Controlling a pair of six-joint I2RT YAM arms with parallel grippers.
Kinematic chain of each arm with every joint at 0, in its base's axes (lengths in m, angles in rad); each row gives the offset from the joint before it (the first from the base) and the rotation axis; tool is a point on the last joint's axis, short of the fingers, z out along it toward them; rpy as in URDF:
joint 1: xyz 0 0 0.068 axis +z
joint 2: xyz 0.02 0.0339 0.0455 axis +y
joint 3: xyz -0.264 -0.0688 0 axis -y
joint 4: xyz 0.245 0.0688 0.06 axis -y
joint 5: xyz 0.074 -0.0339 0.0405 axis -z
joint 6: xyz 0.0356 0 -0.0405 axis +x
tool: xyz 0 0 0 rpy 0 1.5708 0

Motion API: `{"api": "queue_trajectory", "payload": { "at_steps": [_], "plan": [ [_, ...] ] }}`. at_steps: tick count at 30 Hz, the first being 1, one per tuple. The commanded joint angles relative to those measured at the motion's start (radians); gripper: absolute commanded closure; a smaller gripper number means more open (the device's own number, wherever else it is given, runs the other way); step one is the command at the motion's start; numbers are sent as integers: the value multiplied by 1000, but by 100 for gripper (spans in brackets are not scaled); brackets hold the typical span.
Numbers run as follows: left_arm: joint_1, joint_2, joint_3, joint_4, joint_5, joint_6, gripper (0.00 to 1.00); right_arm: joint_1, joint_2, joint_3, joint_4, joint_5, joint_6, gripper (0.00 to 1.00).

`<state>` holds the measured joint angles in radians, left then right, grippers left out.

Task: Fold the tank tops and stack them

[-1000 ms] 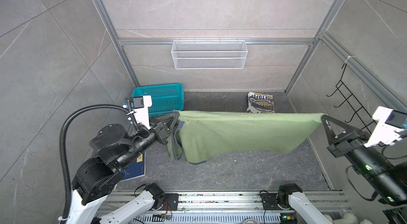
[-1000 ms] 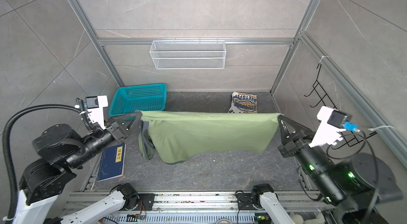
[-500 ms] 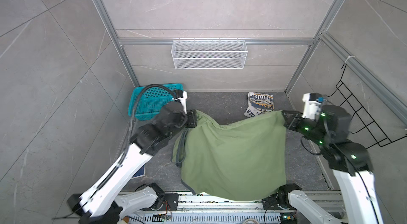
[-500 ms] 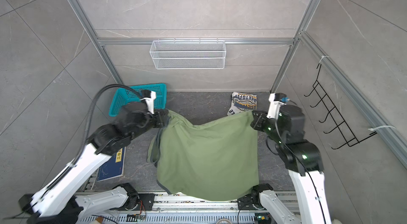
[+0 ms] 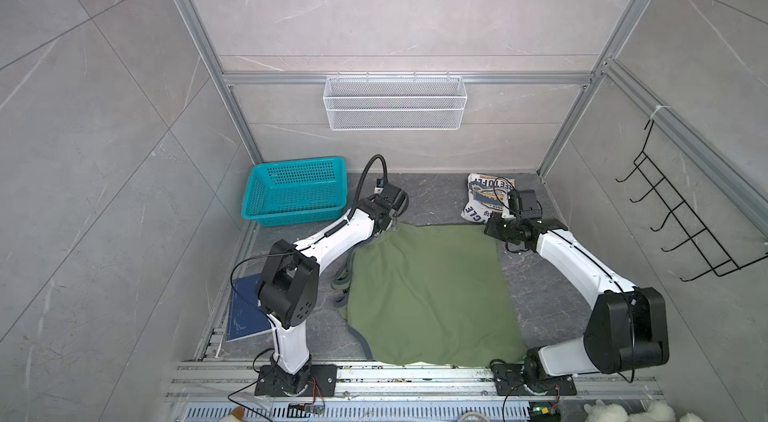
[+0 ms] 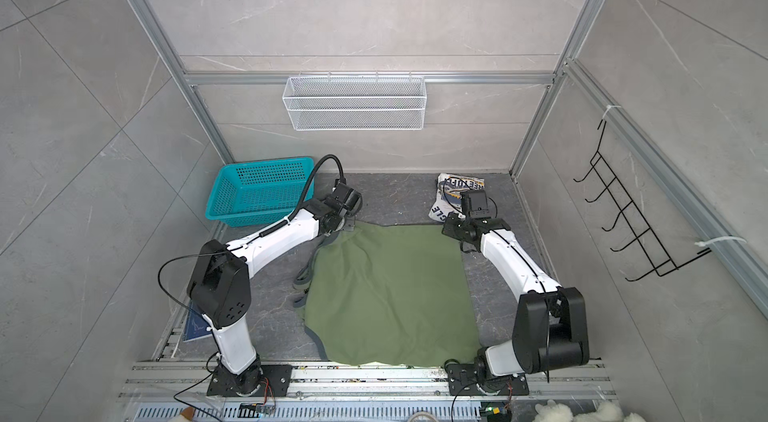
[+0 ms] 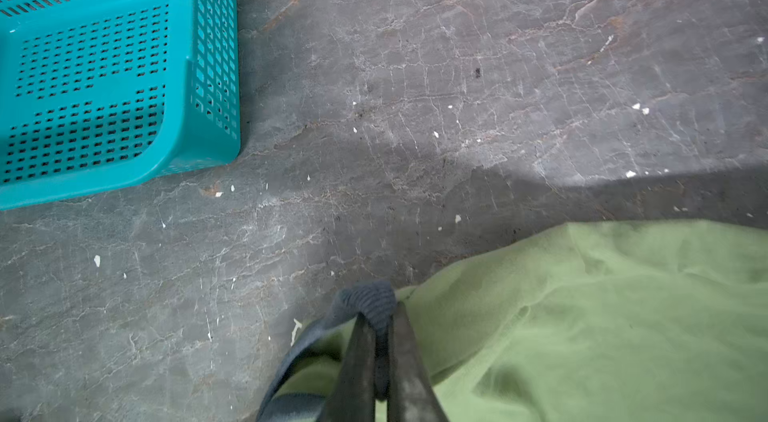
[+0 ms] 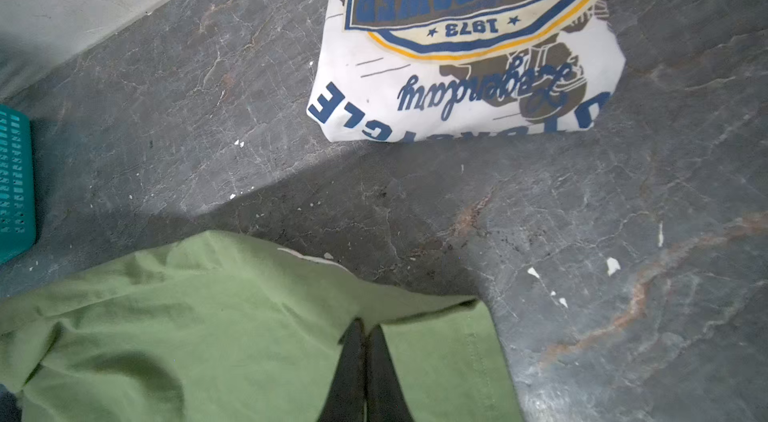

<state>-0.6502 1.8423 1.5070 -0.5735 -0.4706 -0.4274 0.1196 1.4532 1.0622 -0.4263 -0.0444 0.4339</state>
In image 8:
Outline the white tank top navy trim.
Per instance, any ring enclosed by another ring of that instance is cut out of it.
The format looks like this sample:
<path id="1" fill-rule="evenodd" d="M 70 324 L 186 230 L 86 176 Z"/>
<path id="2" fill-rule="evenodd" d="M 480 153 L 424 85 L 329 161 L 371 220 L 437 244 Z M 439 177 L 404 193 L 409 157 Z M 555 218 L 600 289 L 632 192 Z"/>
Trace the white tank top navy trim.
<path id="1" fill-rule="evenodd" d="M 624 66 L 606 0 L 328 0 L 306 112 L 331 141 L 581 131 Z"/>

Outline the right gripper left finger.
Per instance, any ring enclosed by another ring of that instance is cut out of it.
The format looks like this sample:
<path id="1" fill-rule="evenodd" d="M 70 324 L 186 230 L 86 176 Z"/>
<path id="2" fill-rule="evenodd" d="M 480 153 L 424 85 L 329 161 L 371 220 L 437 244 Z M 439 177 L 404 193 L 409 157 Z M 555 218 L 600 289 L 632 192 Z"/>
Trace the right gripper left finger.
<path id="1" fill-rule="evenodd" d="M 354 319 L 345 330 L 342 350 L 318 422 L 363 422 L 366 404 L 364 325 Z"/>

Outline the green camouflage tank top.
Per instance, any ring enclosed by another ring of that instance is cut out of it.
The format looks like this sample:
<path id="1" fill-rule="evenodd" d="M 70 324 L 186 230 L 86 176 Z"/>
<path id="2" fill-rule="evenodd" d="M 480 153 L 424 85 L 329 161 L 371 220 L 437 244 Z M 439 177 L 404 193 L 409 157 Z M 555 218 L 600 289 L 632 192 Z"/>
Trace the green camouflage tank top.
<path id="1" fill-rule="evenodd" d="M 223 231 L 140 250 L 1 305 L 25 421 L 317 421 L 354 319 L 384 331 L 414 421 L 518 421 L 489 309 L 364 281 Z"/>

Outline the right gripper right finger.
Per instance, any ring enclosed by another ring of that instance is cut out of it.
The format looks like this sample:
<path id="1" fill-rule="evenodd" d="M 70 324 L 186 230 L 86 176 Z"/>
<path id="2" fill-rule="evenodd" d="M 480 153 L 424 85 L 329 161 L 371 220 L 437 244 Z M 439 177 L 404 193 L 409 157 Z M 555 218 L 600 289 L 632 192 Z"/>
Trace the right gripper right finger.
<path id="1" fill-rule="evenodd" d="M 384 331 L 376 326 L 366 339 L 366 417 L 369 422 L 413 422 Z"/>

